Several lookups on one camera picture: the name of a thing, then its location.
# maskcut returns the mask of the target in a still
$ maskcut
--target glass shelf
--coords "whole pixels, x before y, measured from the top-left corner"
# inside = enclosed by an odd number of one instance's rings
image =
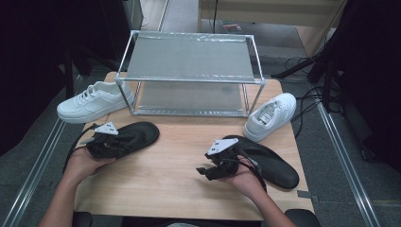
[[[266,84],[251,35],[133,30],[122,62],[132,45],[126,76],[120,65],[115,77],[138,81],[132,114],[246,117]],[[244,84],[259,86],[251,108]]]

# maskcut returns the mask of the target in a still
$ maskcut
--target white tag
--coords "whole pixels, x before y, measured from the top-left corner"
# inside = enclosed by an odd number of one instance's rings
[[[212,145],[212,147],[209,149],[209,151],[207,151],[207,154],[212,155],[212,154],[220,153],[220,152],[224,151],[225,149],[227,149],[228,147],[235,144],[236,142],[238,142],[237,138],[215,140],[215,143]]]
[[[95,132],[117,135],[118,130],[115,128],[113,122],[109,122],[95,129]]]

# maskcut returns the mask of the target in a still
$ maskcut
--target hand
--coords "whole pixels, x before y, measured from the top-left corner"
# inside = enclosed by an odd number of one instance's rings
[[[240,162],[248,165],[253,166],[251,161],[246,159],[245,157],[238,155],[237,156]],[[232,177],[222,178],[219,181],[224,183],[229,183],[234,186],[241,194],[248,198],[252,198],[253,195],[260,193],[263,191],[266,194],[263,186],[260,184],[259,180],[253,175],[253,173],[243,165],[238,165],[238,170],[236,174]]]
[[[86,147],[78,148],[68,160],[63,178],[69,179],[73,183],[80,183],[83,179],[91,176],[97,168],[113,163],[114,161],[115,158],[96,159]]]

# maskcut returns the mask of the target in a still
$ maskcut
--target forearm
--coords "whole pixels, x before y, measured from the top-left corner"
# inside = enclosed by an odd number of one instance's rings
[[[295,226],[265,191],[254,193],[250,199],[269,227]]]
[[[62,179],[56,192],[42,218],[41,227],[46,226],[72,226],[74,215],[75,195],[78,183]]]

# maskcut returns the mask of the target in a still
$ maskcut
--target white sneaker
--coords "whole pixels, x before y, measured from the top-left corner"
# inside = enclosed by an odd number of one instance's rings
[[[286,125],[295,113],[297,101],[290,93],[283,93],[264,103],[253,112],[244,126],[244,135],[259,142],[273,131]]]
[[[124,94],[130,104],[133,102],[131,88],[124,82]],[[57,107],[61,120],[80,124],[94,121],[103,115],[127,107],[124,97],[115,82],[96,82],[83,93],[71,97]]]

